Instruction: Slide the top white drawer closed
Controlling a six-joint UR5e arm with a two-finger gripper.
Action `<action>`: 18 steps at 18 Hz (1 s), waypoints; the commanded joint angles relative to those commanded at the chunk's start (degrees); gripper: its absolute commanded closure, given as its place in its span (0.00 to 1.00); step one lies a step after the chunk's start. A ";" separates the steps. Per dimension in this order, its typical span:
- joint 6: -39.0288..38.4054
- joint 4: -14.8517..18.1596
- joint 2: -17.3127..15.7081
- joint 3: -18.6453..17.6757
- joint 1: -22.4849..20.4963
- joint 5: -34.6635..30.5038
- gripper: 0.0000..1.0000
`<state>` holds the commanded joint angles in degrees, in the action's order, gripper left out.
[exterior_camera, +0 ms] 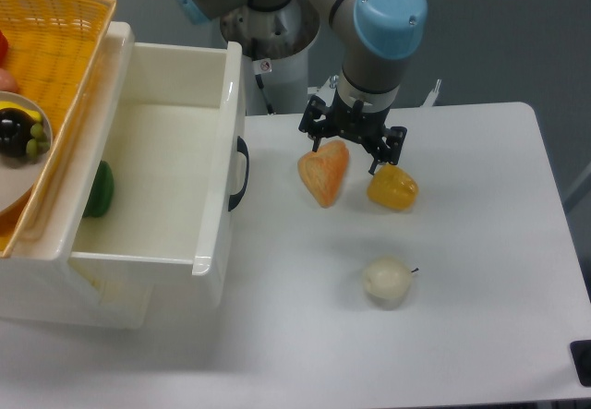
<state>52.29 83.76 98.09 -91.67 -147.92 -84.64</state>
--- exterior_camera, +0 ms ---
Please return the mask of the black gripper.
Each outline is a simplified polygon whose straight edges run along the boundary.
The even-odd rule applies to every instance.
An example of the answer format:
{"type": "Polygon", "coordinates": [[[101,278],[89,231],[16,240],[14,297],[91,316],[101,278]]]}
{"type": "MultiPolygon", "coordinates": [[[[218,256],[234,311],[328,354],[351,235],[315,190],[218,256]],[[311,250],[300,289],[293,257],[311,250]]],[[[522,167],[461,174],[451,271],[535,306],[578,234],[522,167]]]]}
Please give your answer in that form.
{"type": "Polygon", "coordinates": [[[341,137],[357,144],[369,144],[373,157],[368,172],[375,174],[379,165],[396,166],[399,162],[407,128],[384,126],[390,109],[367,112],[361,100],[346,102],[338,91],[328,106],[318,95],[313,95],[303,113],[298,130],[313,141],[312,150],[318,151],[325,138],[341,137]]]}

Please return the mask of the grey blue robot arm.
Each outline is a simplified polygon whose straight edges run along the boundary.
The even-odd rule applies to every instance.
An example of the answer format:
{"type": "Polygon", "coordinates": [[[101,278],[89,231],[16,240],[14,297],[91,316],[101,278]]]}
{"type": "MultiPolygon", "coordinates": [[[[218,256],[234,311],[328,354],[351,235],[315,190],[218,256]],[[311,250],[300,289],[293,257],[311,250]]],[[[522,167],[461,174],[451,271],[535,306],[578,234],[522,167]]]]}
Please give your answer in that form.
{"type": "Polygon", "coordinates": [[[304,51],[326,23],[344,46],[330,102],[313,96],[300,130],[315,144],[340,137],[375,165],[397,164],[406,129],[385,121],[407,62],[423,38],[427,0],[177,0],[196,24],[218,20],[223,38],[254,61],[304,51]]]}

